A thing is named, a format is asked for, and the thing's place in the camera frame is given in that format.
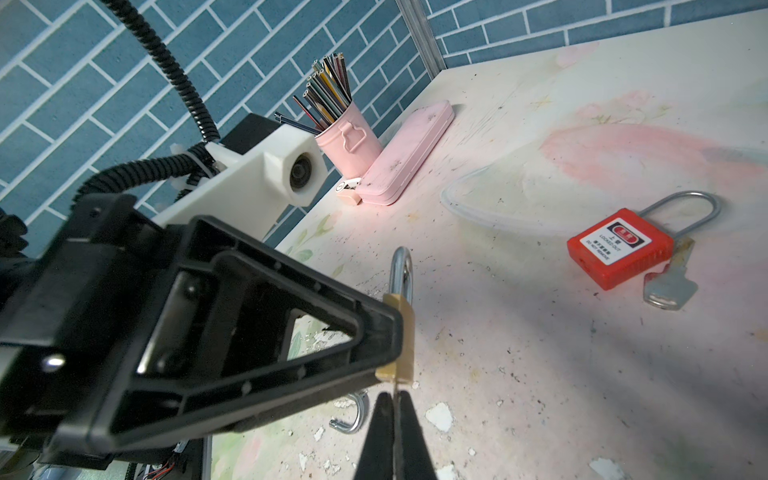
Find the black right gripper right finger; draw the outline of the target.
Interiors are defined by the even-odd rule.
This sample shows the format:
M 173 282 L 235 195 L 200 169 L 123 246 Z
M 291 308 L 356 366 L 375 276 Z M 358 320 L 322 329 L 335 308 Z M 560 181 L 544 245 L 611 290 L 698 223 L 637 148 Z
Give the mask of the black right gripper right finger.
M 397 394 L 397 478 L 437 479 L 418 415 L 407 391 Z

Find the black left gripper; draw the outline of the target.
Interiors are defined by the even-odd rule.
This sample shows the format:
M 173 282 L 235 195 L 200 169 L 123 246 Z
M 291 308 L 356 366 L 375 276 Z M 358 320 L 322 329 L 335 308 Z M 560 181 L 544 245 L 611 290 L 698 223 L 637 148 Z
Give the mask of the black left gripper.
M 165 464 L 373 385 L 397 311 L 210 216 L 88 194 L 1 263 L 1 436 L 46 464 Z

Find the brass padlock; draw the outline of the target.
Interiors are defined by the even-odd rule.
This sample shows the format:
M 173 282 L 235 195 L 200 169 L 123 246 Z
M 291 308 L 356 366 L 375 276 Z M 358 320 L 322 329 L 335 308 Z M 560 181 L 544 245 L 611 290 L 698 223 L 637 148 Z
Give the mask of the brass padlock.
M 411 253 L 405 246 L 398 247 L 392 257 L 389 292 L 383 297 L 387 306 L 399 314 L 400 333 L 396 345 L 401 348 L 396 360 L 379 367 L 376 377 L 390 383 L 395 389 L 414 380 L 415 313 L 413 303 L 414 272 Z

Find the red padlock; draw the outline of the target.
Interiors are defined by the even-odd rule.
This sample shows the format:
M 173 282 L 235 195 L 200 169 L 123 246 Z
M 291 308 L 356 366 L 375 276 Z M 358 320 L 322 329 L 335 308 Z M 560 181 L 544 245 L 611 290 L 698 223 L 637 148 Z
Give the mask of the red padlock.
M 647 219 L 655 210 L 687 198 L 708 202 L 710 212 L 677 232 L 666 231 Z M 639 212 L 618 210 L 570 238 L 567 250 L 570 258 L 602 290 L 608 291 L 669 260 L 677 240 L 715 219 L 721 210 L 722 203 L 713 194 L 695 190 L 676 192 Z

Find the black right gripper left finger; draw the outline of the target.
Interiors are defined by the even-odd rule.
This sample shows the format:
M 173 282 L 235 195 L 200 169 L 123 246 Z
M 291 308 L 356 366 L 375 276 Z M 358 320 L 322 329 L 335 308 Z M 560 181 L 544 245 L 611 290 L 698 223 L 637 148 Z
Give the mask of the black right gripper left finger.
M 354 480 L 394 478 L 395 411 L 392 396 L 377 396 Z

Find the blue padlock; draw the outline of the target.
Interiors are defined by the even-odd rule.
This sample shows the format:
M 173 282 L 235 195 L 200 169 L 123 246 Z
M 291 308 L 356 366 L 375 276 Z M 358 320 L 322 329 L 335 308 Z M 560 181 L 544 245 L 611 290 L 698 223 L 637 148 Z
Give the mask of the blue padlock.
M 346 417 L 332 417 L 329 427 L 345 435 L 353 435 L 361 430 L 369 412 L 369 399 L 365 391 L 353 392 L 334 400 L 333 406 L 346 413 Z

